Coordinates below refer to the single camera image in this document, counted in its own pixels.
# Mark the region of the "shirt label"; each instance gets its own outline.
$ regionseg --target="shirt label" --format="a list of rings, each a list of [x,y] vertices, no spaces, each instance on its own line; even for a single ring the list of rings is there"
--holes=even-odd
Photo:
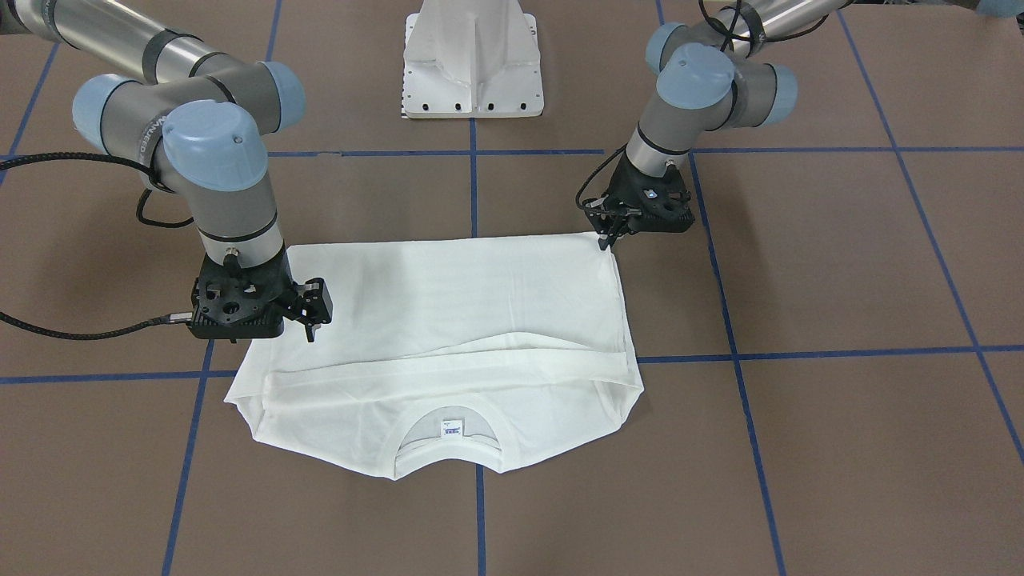
[[[441,438],[462,438],[462,420],[442,420]]]

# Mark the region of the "folded shirt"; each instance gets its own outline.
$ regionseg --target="folded shirt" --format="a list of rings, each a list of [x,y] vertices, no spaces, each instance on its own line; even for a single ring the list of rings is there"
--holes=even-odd
[[[259,442],[397,480],[503,472],[623,424],[643,392],[614,256],[593,233],[292,246],[334,320],[254,340],[225,402]]]

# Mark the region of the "white t-shirt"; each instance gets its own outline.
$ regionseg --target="white t-shirt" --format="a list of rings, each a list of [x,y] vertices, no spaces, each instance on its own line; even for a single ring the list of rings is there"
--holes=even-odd
[[[334,321],[255,340],[225,402],[259,442],[397,480],[502,472],[608,435],[643,392],[618,271],[593,233],[288,250]]]

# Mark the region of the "white mounting bracket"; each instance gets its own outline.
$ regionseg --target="white mounting bracket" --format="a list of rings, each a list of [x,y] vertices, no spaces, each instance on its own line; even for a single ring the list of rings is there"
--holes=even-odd
[[[424,0],[406,19],[401,114],[521,118],[544,111],[537,18],[518,0]]]

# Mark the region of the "blue cap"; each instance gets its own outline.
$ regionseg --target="blue cap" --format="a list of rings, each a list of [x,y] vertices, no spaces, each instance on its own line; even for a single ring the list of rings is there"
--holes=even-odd
[[[1024,12],[1024,0],[981,0],[978,13],[997,18],[1009,18]]]
[[[775,101],[771,105],[768,118],[765,118],[765,121],[761,123],[762,126],[785,120],[797,108],[797,96],[800,93],[797,86],[797,75],[792,70],[775,64],[768,66],[775,71]]]
[[[683,44],[657,75],[657,95],[684,110],[715,106],[732,89],[736,66],[729,56],[703,44]]]
[[[164,151],[188,181],[218,192],[256,186],[266,174],[266,147],[256,121],[231,102],[196,100],[164,121]]]
[[[686,25],[679,24],[678,22],[667,22],[655,30],[650,40],[647,41],[647,51],[644,53],[644,59],[647,61],[647,67],[654,74],[662,72],[662,51],[665,50],[665,43],[669,41],[669,37],[672,36],[672,33],[677,28],[686,28]]]
[[[278,86],[278,97],[281,98],[281,124],[274,132],[297,124],[306,114],[306,91],[299,77],[292,69],[280,61],[260,63],[270,71],[273,83]]]
[[[75,129],[92,146],[105,154],[110,154],[103,146],[102,122],[103,109],[114,90],[122,84],[135,82],[117,74],[104,74],[90,79],[75,94],[71,105],[71,116],[75,121]]]

